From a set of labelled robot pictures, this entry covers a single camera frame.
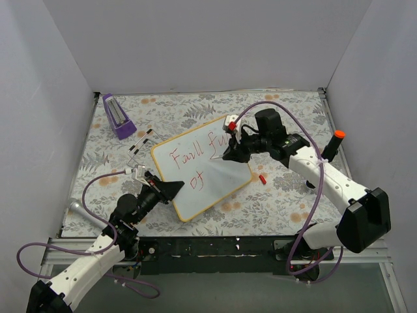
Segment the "metal frame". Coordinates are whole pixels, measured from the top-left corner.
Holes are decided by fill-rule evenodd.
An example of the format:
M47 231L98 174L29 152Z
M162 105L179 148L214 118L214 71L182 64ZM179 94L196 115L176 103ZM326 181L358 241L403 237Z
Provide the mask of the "metal frame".
M262 89L262 90L256 90L256 91L268 91L268 89ZM281 91L278 89L274 89L274 91L279 91L279 92L295 92L295 91ZM326 90L325 88L319 88L317 90L323 108L324 108L324 113L328 119L330 128L332 131L336 130L332 115L330 113L330 106L328 104L328 101L326 99ZM96 103L94 104L94 108L92 110L92 115L91 117L94 116L94 112L96 109ZM81 155L84 151L85 148L85 143L81 152ZM346 161L346 157L345 157L345 153L343 151L342 146L339 148L339 155L342 159L342 163L343 163L343 167L346 171L346 174L348 177L351 178L351 172L349 170L349 167L347 165L347 161ZM69 248L71 250L86 250L87 247L89 247L93 242L94 242L95 238L87 238L87 239L82 239L82 238L66 238L66 239L51 239L50 240L50 244L53 245L57 245L57 246L61 246L61 247L65 247L65 248ZM339 253L340 253L340 248L335 248L334 249L334 259L333 260L326 260L323 261L323 264L326 263L335 263L336 260L339 257ZM75 259L77 258L77 256L75 255L71 255L71 254L67 254L64 252L59 252L56 250L50 250L47 249L44 255L44 259L42 261L42 267L40 270L40 273L42 273L43 275L51 275L52 269L54 265L70 265ZM393 265L391 263L391 257L389 254L389 251L385 245L385 242L383 239L378 240L377 242L375 242L374 244L372 244L369 248L367 248L366 250L364 250L362 253L360 254L354 254L348 250L345 250L343 253L343 258L342 258L342 263L378 263L380 265L381 268L381 273L382 276L384 278L384 282L386 285L386 289L388 291L388 295L390 296L390 300L392 303L392 306L394 308L395 312L407 312L407 308L405 306L405 302L403 300L401 291L399 289L397 280L395 278L395 273L393 270ZM122 261L120 263L118 263L117 265L133 265L135 262L131 262L131 261ZM298 261L298 260L294 260L292 262L292 264L297 265L297 264L305 264L305 261Z

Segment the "orange cap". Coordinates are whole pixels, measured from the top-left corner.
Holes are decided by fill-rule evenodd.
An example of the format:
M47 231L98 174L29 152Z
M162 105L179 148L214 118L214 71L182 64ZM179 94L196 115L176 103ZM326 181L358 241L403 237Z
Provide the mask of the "orange cap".
M334 132L334 135L335 135L336 137L340 138L340 139L343 139L343 138L346 136L345 132L342 132L341 130L337 130L337 131L335 131L335 132Z

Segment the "silver cylinder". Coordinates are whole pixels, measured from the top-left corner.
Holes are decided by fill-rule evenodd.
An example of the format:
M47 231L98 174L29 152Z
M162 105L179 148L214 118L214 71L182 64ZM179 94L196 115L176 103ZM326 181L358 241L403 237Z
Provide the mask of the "silver cylinder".
M101 220L98 220L97 218L94 218L89 213L87 213L87 211L84 209L83 204L78 199L69 198L66 203L66 207L68 208L68 210L71 210L72 212L77 212L83 218L85 218L91 224L93 224L97 228L100 228L101 230L103 230L107 226L106 223L103 223Z

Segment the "whiteboard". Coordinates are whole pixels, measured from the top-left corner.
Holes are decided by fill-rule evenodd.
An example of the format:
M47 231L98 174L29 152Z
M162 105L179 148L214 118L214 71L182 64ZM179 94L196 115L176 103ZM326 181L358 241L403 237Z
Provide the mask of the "whiteboard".
M184 181L173 200L186 222L212 207L252 178L249 165L210 158L222 154L229 141L222 130L224 116L191 129L152 148L163 181Z

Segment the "black marker with orange cap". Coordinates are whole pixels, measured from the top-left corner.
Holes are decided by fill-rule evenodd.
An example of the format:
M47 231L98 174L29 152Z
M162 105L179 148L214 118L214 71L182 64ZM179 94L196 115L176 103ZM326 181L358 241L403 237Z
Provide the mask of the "black marker with orange cap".
M332 139L330 139L328 145L324 148L323 152L321 153L321 158L326 158L329 162L333 161L334 157L338 153L341 141L344 139L345 136L346 134L341 130L335 131L332 136ZM308 188L315 188L315 186L311 184L309 181L306 181L306 185Z

